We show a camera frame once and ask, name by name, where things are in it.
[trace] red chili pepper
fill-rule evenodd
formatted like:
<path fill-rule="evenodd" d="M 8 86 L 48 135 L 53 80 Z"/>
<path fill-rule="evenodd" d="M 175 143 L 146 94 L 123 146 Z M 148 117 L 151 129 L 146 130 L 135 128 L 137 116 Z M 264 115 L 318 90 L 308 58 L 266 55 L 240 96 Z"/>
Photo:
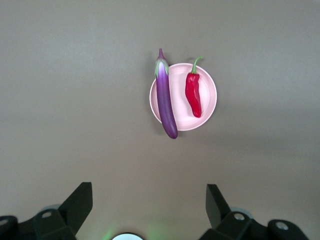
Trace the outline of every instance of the red chili pepper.
<path fill-rule="evenodd" d="M 186 76 L 185 81 L 185 96 L 188 100 L 192 113 L 195 117 L 201 117 L 201 102 L 199 94 L 199 78 L 200 75 L 197 73 L 197 61 L 202 59 L 202 56 L 199 56 L 195 59 L 191 72 Z"/>

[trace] pepper stem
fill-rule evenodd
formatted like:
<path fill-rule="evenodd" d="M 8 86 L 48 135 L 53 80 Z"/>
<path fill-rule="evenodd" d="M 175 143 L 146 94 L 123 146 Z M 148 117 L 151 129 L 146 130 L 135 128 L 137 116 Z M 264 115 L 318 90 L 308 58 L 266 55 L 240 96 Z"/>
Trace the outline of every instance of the pepper stem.
<path fill-rule="evenodd" d="M 198 56 L 195 59 L 194 64 L 192 66 L 192 71 L 191 71 L 192 74 L 196 74 L 197 73 L 196 67 L 197 67 L 197 62 L 198 62 L 199 59 L 202 59 L 202 56 Z"/>

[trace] white light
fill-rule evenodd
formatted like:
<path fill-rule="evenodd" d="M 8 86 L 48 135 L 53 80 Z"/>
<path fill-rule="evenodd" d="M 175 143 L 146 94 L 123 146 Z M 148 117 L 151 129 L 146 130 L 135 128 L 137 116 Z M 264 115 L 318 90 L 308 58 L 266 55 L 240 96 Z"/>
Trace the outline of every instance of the white light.
<path fill-rule="evenodd" d="M 141 237 L 135 235 L 134 233 L 122 233 L 115 236 L 112 240 L 143 240 Z"/>

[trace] plate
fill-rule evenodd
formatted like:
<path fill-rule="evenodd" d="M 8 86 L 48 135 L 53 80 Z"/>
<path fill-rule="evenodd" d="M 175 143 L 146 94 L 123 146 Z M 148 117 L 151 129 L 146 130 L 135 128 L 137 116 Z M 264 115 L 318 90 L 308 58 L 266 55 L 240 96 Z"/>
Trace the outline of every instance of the plate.
<path fill-rule="evenodd" d="M 169 87 L 172 111 L 179 131 L 189 131 L 203 125 L 212 115 L 217 104 L 217 89 L 214 80 L 201 67 L 196 67 L 199 78 L 199 94 L 201 101 L 201 117 L 195 117 L 185 94 L 186 78 L 192 70 L 191 63 L 177 63 L 169 66 Z M 150 106 L 156 119 L 161 123 L 157 84 L 153 81 L 150 89 Z"/>

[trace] gray table surface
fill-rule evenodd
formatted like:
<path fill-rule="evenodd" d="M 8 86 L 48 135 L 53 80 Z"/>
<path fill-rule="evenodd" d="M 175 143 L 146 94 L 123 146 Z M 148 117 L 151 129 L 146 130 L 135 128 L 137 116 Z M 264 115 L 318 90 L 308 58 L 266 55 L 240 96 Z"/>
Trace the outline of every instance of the gray table surface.
<path fill-rule="evenodd" d="M 217 106 L 172 140 L 149 105 L 158 49 L 199 65 Z M 0 2 L 0 216 L 93 185 L 79 240 L 197 240 L 206 184 L 320 236 L 320 2 Z"/>

